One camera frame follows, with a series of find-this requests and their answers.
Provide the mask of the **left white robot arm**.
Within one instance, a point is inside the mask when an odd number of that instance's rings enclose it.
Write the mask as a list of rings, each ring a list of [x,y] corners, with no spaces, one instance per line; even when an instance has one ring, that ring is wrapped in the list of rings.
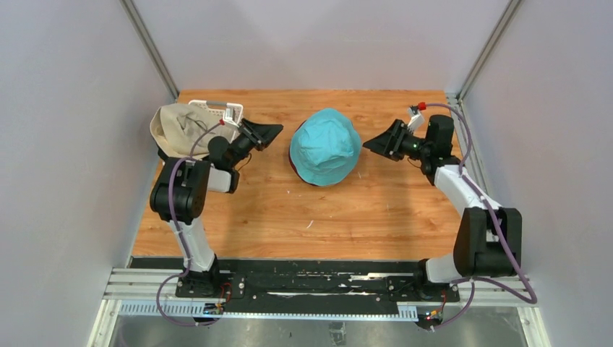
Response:
[[[194,148],[186,155],[163,156],[164,167],[151,191],[150,207],[171,227],[183,254],[181,290],[205,299],[220,293],[218,258],[207,241],[201,218],[206,195],[234,193],[240,178],[237,164],[248,158],[251,151],[266,149],[282,131],[281,124],[258,124],[243,119],[236,139],[212,137],[203,158],[196,157]]]

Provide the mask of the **beige bucket hat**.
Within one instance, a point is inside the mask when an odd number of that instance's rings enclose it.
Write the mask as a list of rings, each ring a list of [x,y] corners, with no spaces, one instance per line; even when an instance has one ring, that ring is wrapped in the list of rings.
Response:
[[[209,154],[208,144],[214,137],[231,141],[234,129],[222,124],[221,110],[196,104],[172,103],[160,107],[150,122],[150,133],[158,147],[158,156],[196,159]]]

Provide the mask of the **teal bucket hat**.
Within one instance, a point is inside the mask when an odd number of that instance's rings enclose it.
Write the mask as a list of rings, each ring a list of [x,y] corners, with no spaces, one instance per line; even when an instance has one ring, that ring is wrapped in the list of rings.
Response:
[[[339,184],[355,169],[362,141],[352,121],[334,108],[324,108],[306,121],[314,135],[316,187]]]

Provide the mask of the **maroon bucket hat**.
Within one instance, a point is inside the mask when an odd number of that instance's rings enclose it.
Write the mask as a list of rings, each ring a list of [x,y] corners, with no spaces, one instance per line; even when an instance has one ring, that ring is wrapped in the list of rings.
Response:
[[[314,135],[308,125],[303,122],[294,132],[289,146],[289,160],[301,180],[311,185],[317,185],[316,165],[313,161]]]

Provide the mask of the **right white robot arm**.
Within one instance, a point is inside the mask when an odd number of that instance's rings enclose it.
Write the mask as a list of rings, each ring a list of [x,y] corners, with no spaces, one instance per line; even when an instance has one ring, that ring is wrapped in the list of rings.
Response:
[[[396,119],[386,131],[363,144],[393,161],[418,160],[429,183],[451,201],[461,217],[451,253],[419,262],[413,292],[422,301],[440,295],[443,283],[472,276],[513,276],[520,265],[522,216],[517,209],[495,202],[476,185],[452,154],[454,132],[449,116],[431,116],[423,138]]]

